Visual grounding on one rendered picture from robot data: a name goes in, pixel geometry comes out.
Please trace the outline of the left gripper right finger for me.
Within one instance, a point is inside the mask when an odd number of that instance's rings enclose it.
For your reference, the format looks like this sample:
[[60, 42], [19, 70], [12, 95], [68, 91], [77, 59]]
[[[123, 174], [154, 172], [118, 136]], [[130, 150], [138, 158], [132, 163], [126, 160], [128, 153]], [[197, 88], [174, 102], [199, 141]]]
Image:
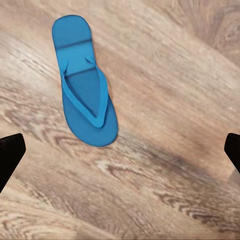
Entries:
[[240, 135], [229, 133], [225, 140], [224, 151], [240, 173]]

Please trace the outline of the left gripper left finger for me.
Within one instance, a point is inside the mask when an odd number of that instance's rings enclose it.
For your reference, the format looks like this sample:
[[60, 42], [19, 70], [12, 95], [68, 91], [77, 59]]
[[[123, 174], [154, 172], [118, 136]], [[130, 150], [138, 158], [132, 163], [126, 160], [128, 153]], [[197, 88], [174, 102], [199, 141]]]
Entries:
[[21, 133], [0, 138], [0, 193], [26, 152]]

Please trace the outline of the sandal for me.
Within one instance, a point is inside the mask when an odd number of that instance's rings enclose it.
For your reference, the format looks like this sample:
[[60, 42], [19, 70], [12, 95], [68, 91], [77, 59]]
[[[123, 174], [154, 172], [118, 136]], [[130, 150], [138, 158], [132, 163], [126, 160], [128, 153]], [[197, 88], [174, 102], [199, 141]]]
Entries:
[[97, 67], [89, 24], [77, 15], [60, 17], [53, 24], [52, 37], [69, 128], [86, 144], [110, 145], [118, 135], [118, 120], [107, 79]]

